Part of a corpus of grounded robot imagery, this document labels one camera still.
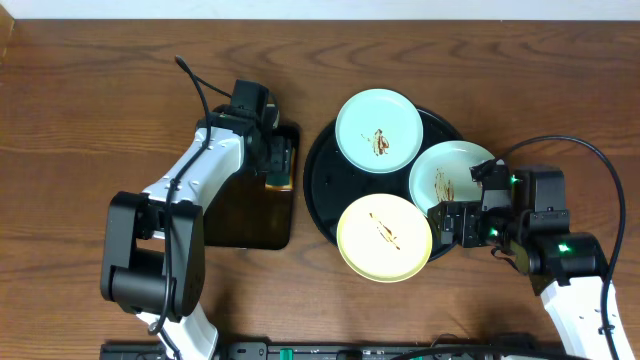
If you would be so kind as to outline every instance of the wooden table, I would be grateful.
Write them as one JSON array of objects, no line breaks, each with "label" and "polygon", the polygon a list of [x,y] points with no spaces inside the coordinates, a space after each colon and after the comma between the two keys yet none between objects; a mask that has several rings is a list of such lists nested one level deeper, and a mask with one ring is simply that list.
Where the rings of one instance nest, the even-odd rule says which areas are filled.
[{"label": "wooden table", "polygon": [[[626,186],[615,285],[640,351],[639,24],[19,21],[0,68],[0,358],[89,359],[105,340],[150,340],[102,299],[98,280],[110,199],[162,176],[201,116],[176,54],[222,89],[242,78],[274,91],[302,127],[301,161],[345,100],[375,87],[401,91],[494,153],[543,134],[592,141]],[[608,255],[618,205],[604,166],[558,142],[512,158],[530,163],[563,169],[572,230],[593,233]],[[349,269],[295,191],[284,250],[206,251],[200,301],[225,338],[559,339],[528,279],[489,249],[457,248],[408,281],[377,284]]]}]

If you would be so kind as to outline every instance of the white wall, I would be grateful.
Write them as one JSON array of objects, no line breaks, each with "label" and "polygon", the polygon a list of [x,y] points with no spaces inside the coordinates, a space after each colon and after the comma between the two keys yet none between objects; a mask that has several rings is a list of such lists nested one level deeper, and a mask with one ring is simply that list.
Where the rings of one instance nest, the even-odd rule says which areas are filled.
[{"label": "white wall", "polygon": [[640,0],[0,0],[16,19],[640,20]]}]

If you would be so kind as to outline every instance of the food residue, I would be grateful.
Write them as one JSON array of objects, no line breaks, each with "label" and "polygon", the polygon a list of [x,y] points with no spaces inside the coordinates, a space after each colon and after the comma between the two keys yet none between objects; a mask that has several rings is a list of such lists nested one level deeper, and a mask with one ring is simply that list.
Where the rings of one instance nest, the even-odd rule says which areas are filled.
[{"label": "food residue", "polygon": [[382,238],[392,244],[393,246],[396,247],[396,249],[400,250],[400,247],[398,246],[398,244],[396,244],[395,240],[398,238],[397,236],[393,236],[393,233],[391,232],[391,230],[384,226],[384,224],[378,220],[378,218],[373,215],[373,213],[369,213],[369,216],[371,216],[371,218],[376,222],[376,227],[378,228],[378,232],[380,233],[380,236],[382,236]]},{"label": "food residue", "polygon": [[436,188],[438,202],[453,201],[453,184],[451,179],[445,179],[441,168],[436,169],[436,182],[433,186]]},{"label": "food residue", "polygon": [[373,153],[376,156],[387,154],[387,149],[389,148],[389,140],[382,135],[382,130],[376,130],[376,133],[373,134],[373,140],[364,135],[360,134],[363,139],[367,140],[371,146],[373,147]]}]

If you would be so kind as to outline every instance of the yellow plate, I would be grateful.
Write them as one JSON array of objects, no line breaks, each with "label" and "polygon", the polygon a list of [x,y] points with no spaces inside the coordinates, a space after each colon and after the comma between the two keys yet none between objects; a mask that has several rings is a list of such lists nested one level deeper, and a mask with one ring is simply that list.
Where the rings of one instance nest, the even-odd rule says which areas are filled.
[{"label": "yellow plate", "polygon": [[358,274],[379,282],[398,282],[417,274],[431,255],[431,228],[409,201],[373,194],[342,213],[338,249]]}]

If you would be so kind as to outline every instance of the round black tray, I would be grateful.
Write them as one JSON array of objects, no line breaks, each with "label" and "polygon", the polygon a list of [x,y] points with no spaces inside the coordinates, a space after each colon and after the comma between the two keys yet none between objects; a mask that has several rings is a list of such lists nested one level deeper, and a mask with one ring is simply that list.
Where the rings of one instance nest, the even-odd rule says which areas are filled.
[{"label": "round black tray", "polygon": [[[318,136],[309,150],[304,165],[304,198],[309,213],[318,230],[337,246],[338,220],[352,202],[370,194],[393,194],[411,201],[409,174],[415,160],[429,147],[450,140],[462,140],[462,135],[439,115],[418,108],[424,136],[418,155],[398,171],[388,174],[372,174],[360,170],[347,160],[336,142],[332,121]],[[443,245],[435,236],[429,261],[446,254],[455,243]]]}]

